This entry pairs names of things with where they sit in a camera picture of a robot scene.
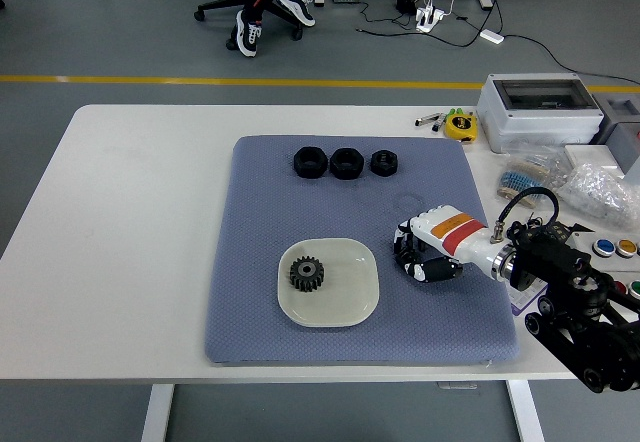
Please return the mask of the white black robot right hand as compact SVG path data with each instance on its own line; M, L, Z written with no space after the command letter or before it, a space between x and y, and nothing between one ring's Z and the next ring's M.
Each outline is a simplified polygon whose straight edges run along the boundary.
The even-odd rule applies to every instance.
M499 281L505 246L491 243L491 235L481 221L443 205L400 223L393 252L397 264L421 283L454 279L466 264Z

